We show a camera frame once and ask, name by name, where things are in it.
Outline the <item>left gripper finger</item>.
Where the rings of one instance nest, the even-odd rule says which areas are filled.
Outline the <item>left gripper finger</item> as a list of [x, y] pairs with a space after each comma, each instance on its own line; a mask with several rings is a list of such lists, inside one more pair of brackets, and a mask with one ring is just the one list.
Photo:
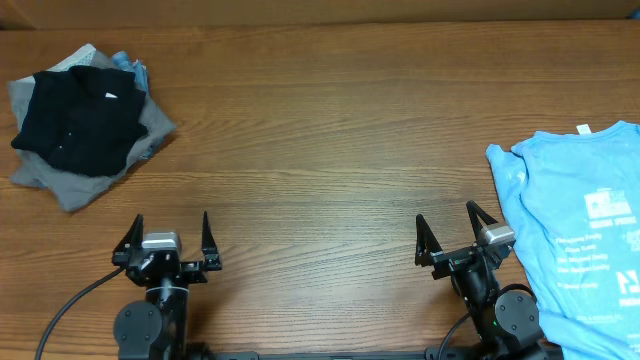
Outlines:
[[138, 214], [122, 240], [112, 252], [111, 262], [114, 266], [127, 266], [131, 257], [142, 248], [144, 218]]
[[203, 213], [201, 250], [204, 256], [204, 265], [206, 270], [220, 271], [222, 269], [220, 253], [211, 231], [207, 212]]

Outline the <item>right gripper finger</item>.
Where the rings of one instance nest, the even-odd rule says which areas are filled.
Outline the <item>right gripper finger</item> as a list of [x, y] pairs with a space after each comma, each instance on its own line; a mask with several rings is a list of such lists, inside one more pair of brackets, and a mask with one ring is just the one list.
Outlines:
[[416, 266], [433, 266], [434, 259], [443, 254], [443, 250], [422, 214], [416, 216]]
[[485, 212], [475, 201], [469, 200], [466, 203], [466, 209], [472, 225], [474, 236], [480, 238], [481, 230], [487, 225], [497, 224], [498, 221]]

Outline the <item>black t-shirt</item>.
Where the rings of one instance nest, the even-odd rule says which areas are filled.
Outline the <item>black t-shirt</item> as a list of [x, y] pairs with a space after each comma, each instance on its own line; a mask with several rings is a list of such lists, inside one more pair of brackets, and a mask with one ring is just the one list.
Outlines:
[[140, 123], [146, 93], [134, 75], [77, 65], [33, 77], [27, 114], [11, 146], [55, 169], [89, 177], [123, 170], [133, 145], [148, 134]]

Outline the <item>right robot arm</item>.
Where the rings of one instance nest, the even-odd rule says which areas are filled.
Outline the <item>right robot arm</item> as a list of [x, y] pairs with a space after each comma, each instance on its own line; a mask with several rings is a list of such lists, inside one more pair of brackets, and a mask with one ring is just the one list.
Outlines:
[[466, 307], [427, 359], [549, 359], [541, 344], [537, 298], [531, 288], [502, 287], [494, 271], [513, 251], [511, 227], [498, 222], [474, 201], [466, 203], [474, 243], [446, 252], [425, 217], [416, 216], [415, 264], [430, 267], [435, 280], [448, 278]]

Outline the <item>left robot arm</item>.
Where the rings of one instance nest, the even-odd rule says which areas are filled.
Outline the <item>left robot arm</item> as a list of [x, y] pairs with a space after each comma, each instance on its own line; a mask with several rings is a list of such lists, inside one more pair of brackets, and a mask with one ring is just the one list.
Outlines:
[[183, 261], [181, 251], [176, 232], [145, 233], [142, 215], [136, 216], [114, 248], [112, 263], [145, 289], [142, 301], [126, 305], [115, 318], [113, 334], [120, 359], [213, 357], [207, 344], [186, 342], [189, 286], [206, 283], [209, 272], [222, 269], [207, 214], [202, 219], [203, 258]]

